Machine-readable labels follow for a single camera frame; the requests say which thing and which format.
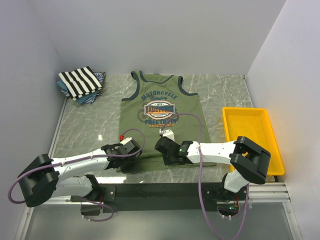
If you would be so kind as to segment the olive green tank top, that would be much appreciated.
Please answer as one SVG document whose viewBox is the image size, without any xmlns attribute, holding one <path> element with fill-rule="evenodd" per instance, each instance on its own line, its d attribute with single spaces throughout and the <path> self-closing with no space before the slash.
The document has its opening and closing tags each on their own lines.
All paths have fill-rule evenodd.
<svg viewBox="0 0 320 240">
<path fill-rule="evenodd" d="M 142 139 L 140 133 L 131 133 L 137 143 L 144 144 L 136 162 L 138 173 L 168 168 L 162 154 L 155 150 L 162 127 L 172 130 L 178 143 L 198 139 L 211 142 L 199 95 L 183 89 L 182 76 L 142 71 L 132 71 L 131 76 L 136 81 L 136 90 L 121 100 L 119 133 L 136 128 L 145 136 Z"/>
</svg>

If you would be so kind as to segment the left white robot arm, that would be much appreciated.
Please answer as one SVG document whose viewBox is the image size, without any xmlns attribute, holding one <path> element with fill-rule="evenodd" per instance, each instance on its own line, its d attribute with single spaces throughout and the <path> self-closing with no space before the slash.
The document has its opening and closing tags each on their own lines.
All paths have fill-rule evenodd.
<svg viewBox="0 0 320 240">
<path fill-rule="evenodd" d="M 39 155 L 19 175 L 24 203 L 37 207 L 51 198 L 84 197 L 99 201 L 105 191 L 93 172 L 109 169 L 128 170 L 141 154 L 140 145 L 131 137 L 120 143 L 106 144 L 94 151 L 65 158 Z"/>
</svg>

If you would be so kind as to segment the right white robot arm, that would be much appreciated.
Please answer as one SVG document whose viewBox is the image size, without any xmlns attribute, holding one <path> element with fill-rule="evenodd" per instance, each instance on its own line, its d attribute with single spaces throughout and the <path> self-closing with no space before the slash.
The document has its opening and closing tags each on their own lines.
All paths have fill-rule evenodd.
<svg viewBox="0 0 320 240">
<path fill-rule="evenodd" d="M 266 183 L 271 153 L 245 136 L 223 143 L 198 143 L 183 141 L 181 144 L 162 136 L 154 147 L 163 156 L 164 164 L 195 165 L 225 164 L 234 167 L 219 187 L 222 198 L 230 200 L 249 183 Z"/>
</svg>

